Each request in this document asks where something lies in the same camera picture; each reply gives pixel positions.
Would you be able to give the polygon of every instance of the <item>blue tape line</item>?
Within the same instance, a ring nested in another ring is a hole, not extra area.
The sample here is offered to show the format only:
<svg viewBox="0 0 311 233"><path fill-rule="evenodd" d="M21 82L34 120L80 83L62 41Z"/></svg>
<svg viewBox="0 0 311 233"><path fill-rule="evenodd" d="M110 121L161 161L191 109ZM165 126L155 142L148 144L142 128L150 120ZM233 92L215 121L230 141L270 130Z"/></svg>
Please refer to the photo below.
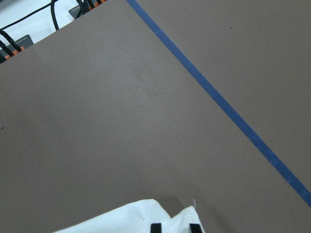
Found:
<svg viewBox="0 0 311 233"><path fill-rule="evenodd" d="M301 198L311 207L311 193L297 179L297 177L283 164L276 154L264 143L264 141L254 132L254 130L243 120L243 118L231 107L231 105L219 94L219 92L206 80L200 71L189 61L189 59L179 50L179 48L169 39L169 37L160 29L160 27L149 17L144 9L135 1L127 0L130 6L157 35L164 45L172 52L178 61L187 69L187 71L196 79L204 90L215 100L215 102L224 110L231 120L240 128L257 149L266 157L266 159L278 170L284 179L294 188Z"/></svg>

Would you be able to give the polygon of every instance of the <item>blue stripe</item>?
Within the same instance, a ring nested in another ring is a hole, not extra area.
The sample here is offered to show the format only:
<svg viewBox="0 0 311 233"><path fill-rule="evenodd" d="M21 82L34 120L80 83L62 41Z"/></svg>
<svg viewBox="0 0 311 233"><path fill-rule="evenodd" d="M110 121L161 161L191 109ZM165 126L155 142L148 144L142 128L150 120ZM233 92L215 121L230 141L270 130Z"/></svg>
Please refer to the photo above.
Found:
<svg viewBox="0 0 311 233"><path fill-rule="evenodd" d="M224 110L231 120L240 128L248 139L257 147L257 149L266 157L266 159L275 167L284 179L294 188L301 198L311 207L311 193L297 179L297 177L283 164L276 154L264 143L264 141L254 132L254 130L243 120L243 118L231 107L231 105L219 94L219 92L206 80L200 71L189 61L189 59L179 50L160 27L149 17L142 7L135 0L127 0L136 13L157 35L164 45L174 54L179 62L196 79L204 90L215 100L215 102Z"/></svg>

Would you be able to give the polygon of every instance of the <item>white surface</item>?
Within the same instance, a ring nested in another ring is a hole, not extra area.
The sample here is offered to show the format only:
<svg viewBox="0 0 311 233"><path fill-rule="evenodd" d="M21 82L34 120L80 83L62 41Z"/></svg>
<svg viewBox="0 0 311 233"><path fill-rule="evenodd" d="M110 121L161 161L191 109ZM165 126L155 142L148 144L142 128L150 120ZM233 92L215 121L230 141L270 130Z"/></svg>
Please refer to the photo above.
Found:
<svg viewBox="0 0 311 233"><path fill-rule="evenodd" d="M49 2L51 1L3 0L0 2L0 28L19 20ZM76 5L76 0L59 0L55 3L55 15L59 28L62 28L73 21L68 10ZM29 34L33 42L36 43L55 32L51 16L51 8L47 7L24 21L5 29L5 31L14 40L18 40L24 35ZM0 40L6 45L9 44L1 35Z"/></svg>
<svg viewBox="0 0 311 233"><path fill-rule="evenodd" d="M157 201L150 199L127 204L56 233L148 233L152 223L161 223L163 233L188 233L190 223L202 226L192 206L171 218Z"/></svg>

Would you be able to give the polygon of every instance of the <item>fabric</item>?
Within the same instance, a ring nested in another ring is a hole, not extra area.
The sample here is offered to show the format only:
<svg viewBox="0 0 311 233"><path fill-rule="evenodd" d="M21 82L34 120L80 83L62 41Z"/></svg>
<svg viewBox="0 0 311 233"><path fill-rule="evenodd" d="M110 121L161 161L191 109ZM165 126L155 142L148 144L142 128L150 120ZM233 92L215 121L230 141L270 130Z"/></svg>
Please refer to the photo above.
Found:
<svg viewBox="0 0 311 233"><path fill-rule="evenodd" d="M202 226L192 206L171 218L156 200L150 199L127 204L55 233L149 233L152 223L161 223L162 233L189 233L190 223Z"/></svg>

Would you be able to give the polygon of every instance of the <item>blue tape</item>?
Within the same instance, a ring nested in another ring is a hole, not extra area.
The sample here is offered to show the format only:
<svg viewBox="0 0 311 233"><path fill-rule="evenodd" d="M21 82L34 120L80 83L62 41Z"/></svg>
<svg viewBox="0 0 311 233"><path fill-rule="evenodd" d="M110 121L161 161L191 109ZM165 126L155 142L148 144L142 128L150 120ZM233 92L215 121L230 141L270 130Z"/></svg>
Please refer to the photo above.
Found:
<svg viewBox="0 0 311 233"><path fill-rule="evenodd" d="M200 71L189 61L189 59L179 50L160 27L149 17L143 8L135 0L127 0L130 6L157 35L164 45L172 52L178 61L187 69L195 80L204 88L204 90L215 100L215 102L224 110L231 120L240 128L248 139L257 147L257 149L266 157L272 166L284 177L284 179L293 187L301 198L311 207L311 193L300 182L299 179L283 164L276 154L264 143L264 141L254 132L254 130L243 120L243 118L231 107L231 105L219 94L219 92L206 80Z"/></svg>

